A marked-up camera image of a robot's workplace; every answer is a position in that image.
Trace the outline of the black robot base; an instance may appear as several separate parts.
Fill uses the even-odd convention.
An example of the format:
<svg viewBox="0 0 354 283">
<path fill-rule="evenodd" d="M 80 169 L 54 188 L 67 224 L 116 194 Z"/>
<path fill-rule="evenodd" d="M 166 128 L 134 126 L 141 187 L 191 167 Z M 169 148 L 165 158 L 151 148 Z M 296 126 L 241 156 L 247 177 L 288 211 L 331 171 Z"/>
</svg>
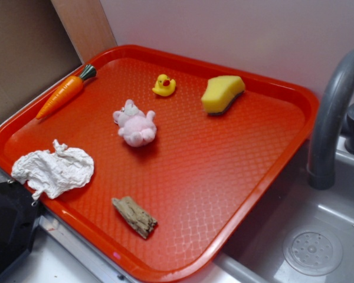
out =
<svg viewBox="0 0 354 283">
<path fill-rule="evenodd" d="M 0 183 L 0 280 L 32 251 L 41 206 L 17 181 Z"/>
</svg>

